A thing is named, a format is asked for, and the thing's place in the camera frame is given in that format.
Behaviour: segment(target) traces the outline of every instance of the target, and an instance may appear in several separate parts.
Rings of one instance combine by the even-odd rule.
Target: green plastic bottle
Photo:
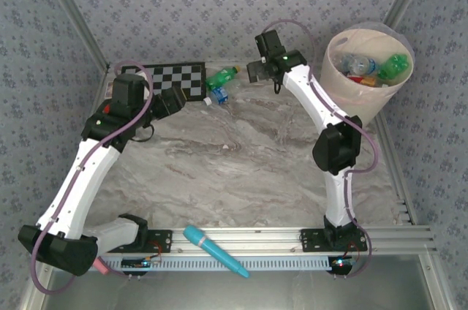
[[[234,75],[241,71],[240,67],[227,67],[219,72],[217,72],[214,76],[211,76],[206,79],[207,87],[213,91],[215,88],[221,87],[227,81],[231,81],[234,78]]]
[[[378,77],[382,80],[393,80],[409,66],[408,57],[405,54],[393,54],[380,66]]]

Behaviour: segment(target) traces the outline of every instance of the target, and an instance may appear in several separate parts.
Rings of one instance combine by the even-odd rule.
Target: blue marker
[[[232,272],[238,273],[246,279],[250,277],[249,272],[242,267],[239,261],[219,248],[211,239],[208,239],[208,237],[205,236],[203,231],[197,229],[195,226],[187,226],[187,228],[184,230],[184,236],[194,245],[199,246],[205,252],[218,260],[221,264],[229,268]]]

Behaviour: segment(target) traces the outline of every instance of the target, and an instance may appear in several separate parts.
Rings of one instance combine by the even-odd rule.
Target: patterned wallpaper
[[[421,224],[430,224],[460,309],[468,309],[468,0],[414,0],[399,32],[412,79],[385,108]]]
[[[29,276],[19,227],[56,195],[101,75],[57,0],[0,6],[0,309],[8,310]]]
[[[393,0],[75,0],[106,60],[250,60],[253,36],[278,18],[305,23],[317,36],[318,60],[336,32],[383,20]],[[299,28],[284,42],[310,55]]]

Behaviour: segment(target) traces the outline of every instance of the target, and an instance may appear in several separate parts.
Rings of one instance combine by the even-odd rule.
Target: checkerboard
[[[205,63],[181,63],[163,65],[144,65],[153,75],[154,94],[161,90],[178,86],[185,93],[188,101],[200,101],[206,97]],[[122,67],[122,72],[137,73],[136,67]]]

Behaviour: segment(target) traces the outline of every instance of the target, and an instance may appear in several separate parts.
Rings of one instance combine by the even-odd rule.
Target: trash bin
[[[408,68],[388,87],[374,88],[346,78],[332,63],[334,53],[373,58],[382,64],[393,54],[406,54]],[[415,54],[406,38],[381,23],[364,23],[337,34],[328,44],[319,83],[330,98],[350,116],[358,115],[367,125],[410,78]]]

